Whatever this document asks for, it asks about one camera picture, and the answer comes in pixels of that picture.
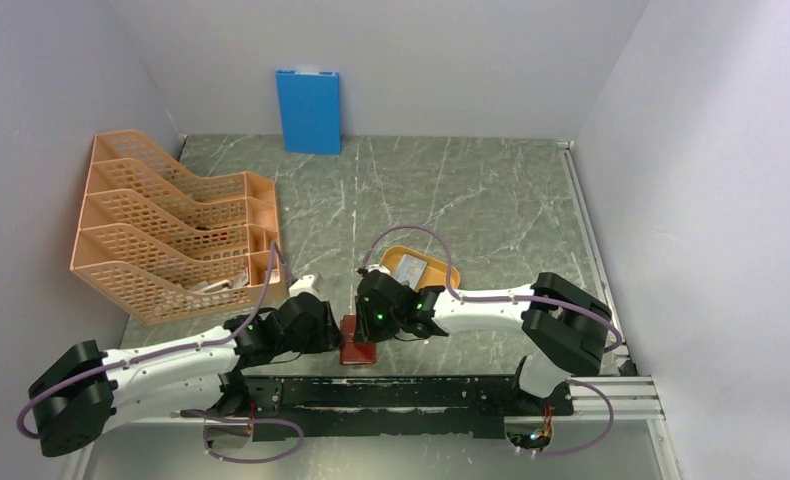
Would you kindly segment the red leather card holder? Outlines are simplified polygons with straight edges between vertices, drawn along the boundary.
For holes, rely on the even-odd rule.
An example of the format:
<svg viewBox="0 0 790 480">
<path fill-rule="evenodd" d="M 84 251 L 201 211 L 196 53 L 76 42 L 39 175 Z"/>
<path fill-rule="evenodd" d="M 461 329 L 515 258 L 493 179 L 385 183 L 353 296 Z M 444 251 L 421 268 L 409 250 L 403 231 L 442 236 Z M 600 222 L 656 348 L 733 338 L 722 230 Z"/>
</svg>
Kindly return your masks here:
<svg viewBox="0 0 790 480">
<path fill-rule="evenodd" d="M 357 343 L 356 316 L 344 315 L 340 322 L 343 344 L 339 350 L 339 364 L 342 366 L 373 365 L 377 361 L 377 345 L 374 343 Z"/>
</svg>

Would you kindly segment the yellow oval tray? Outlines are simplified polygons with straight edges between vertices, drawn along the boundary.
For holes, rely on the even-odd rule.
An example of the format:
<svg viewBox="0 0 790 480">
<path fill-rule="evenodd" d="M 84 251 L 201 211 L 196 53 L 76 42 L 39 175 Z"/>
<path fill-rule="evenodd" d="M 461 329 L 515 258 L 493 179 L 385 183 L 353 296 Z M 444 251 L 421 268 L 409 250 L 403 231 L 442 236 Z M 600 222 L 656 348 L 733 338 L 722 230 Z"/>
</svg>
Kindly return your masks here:
<svg viewBox="0 0 790 480">
<path fill-rule="evenodd" d="M 413 290 L 419 291 L 422 288 L 431 286 L 446 286 L 448 264 L 445 261 L 430 257 L 405 246 L 396 245 L 389 248 L 383 254 L 377 265 L 382 267 L 392 276 L 393 271 L 404 254 L 410 254 L 422 258 L 427 262 L 427 268 L 421 277 L 418 286 L 416 288 L 412 288 Z"/>
</svg>

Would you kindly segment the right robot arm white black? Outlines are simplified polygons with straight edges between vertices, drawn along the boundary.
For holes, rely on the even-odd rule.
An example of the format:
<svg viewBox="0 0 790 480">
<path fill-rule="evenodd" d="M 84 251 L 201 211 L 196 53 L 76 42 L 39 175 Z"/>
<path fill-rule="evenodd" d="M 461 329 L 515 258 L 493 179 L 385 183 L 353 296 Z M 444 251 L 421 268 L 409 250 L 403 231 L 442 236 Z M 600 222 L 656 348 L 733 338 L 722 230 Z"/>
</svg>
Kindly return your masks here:
<svg viewBox="0 0 790 480">
<path fill-rule="evenodd" d="M 366 270 L 355 308 L 355 338 L 361 343 L 400 333 L 427 339 L 467 331 L 522 332 L 535 350 L 519 362 L 510 398 L 524 414 L 536 413 L 569 378 L 598 374 L 608 336 L 618 332 L 603 302 L 550 272 L 519 287 L 465 291 L 415 290 L 388 273 Z"/>
</svg>

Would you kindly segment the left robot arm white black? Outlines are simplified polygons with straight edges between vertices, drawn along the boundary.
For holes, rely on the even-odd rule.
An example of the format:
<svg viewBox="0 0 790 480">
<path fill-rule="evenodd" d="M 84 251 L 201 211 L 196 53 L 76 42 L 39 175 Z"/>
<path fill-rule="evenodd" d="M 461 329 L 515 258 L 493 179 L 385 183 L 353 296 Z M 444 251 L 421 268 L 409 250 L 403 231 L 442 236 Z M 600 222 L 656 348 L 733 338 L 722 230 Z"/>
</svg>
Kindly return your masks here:
<svg viewBox="0 0 790 480">
<path fill-rule="evenodd" d="M 29 388 L 32 435 L 43 456 L 58 457 L 148 417 L 251 413 L 258 402 L 244 370 L 287 352 L 324 353 L 341 344 L 329 302 L 309 293 L 154 346 L 102 351 L 95 341 L 80 342 Z"/>
</svg>

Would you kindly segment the silver VIP credit card stack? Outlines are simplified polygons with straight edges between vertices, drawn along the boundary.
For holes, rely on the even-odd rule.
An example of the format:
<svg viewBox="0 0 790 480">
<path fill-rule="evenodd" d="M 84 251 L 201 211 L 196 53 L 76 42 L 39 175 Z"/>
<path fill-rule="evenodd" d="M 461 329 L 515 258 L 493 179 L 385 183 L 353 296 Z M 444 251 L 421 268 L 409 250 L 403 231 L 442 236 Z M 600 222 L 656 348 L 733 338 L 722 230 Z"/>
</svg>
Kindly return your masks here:
<svg viewBox="0 0 790 480">
<path fill-rule="evenodd" d="M 427 262 L 419 257 L 404 254 L 392 276 L 401 284 L 405 284 L 410 288 L 416 288 L 427 268 Z"/>
</svg>

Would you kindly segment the orange mesh file organizer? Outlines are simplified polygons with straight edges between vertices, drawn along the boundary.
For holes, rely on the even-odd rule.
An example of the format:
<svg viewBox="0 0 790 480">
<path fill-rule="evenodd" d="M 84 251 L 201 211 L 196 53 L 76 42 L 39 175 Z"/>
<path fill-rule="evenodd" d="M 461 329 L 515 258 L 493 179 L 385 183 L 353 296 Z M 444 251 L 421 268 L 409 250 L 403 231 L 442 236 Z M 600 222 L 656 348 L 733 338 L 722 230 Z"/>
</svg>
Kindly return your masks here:
<svg viewBox="0 0 790 480">
<path fill-rule="evenodd" d="M 71 271 L 145 325 L 287 295 L 272 180 L 202 177 L 138 130 L 93 139 Z"/>
</svg>

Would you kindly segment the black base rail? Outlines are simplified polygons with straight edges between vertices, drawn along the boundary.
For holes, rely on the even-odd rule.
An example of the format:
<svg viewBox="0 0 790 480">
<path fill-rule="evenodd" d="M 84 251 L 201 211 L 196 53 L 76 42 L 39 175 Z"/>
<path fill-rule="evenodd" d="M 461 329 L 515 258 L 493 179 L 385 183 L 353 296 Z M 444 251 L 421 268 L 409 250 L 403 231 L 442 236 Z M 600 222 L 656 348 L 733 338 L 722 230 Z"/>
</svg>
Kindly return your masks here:
<svg viewBox="0 0 790 480">
<path fill-rule="evenodd" d="M 574 412 L 570 387 L 547 398 L 525 393 L 511 375 L 224 377 L 220 397 L 205 406 L 217 416 L 283 419 L 308 437 L 470 434 L 502 439 L 504 421 Z"/>
</svg>

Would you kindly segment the blue folder against wall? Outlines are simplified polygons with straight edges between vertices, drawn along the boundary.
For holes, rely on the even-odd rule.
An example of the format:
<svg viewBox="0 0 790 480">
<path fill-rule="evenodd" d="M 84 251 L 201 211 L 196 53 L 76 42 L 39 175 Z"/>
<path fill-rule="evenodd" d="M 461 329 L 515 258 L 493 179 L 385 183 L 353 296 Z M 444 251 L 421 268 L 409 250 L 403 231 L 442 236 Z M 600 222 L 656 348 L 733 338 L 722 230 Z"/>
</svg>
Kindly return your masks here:
<svg viewBox="0 0 790 480">
<path fill-rule="evenodd" d="M 335 71 L 275 72 L 284 149 L 341 153 L 340 77 Z"/>
</svg>

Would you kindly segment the aluminium frame rail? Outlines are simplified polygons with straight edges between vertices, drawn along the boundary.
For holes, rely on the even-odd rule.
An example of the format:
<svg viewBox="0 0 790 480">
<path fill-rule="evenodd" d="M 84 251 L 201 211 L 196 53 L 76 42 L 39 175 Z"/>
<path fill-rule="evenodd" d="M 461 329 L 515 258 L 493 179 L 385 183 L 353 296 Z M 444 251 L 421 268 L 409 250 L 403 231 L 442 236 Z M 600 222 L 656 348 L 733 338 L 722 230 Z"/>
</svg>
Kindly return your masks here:
<svg viewBox="0 0 790 480">
<path fill-rule="evenodd" d="M 574 164 L 572 149 L 573 142 L 557 141 L 556 145 L 558 148 L 560 162 L 571 191 L 572 202 L 574 204 L 579 228 L 583 236 L 584 247 L 588 256 L 588 263 L 590 265 L 590 270 L 594 279 L 597 296 L 602 302 L 611 308 L 612 323 L 623 336 L 620 346 L 612 351 L 614 364 L 618 366 L 620 359 L 629 360 L 631 356 L 626 343 L 627 337 L 625 336 L 623 327 L 621 326 L 617 307 L 614 304 L 614 298 L 609 285 L 607 272 L 599 246 L 597 244 L 594 228 L 578 177 L 578 172 Z"/>
</svg>

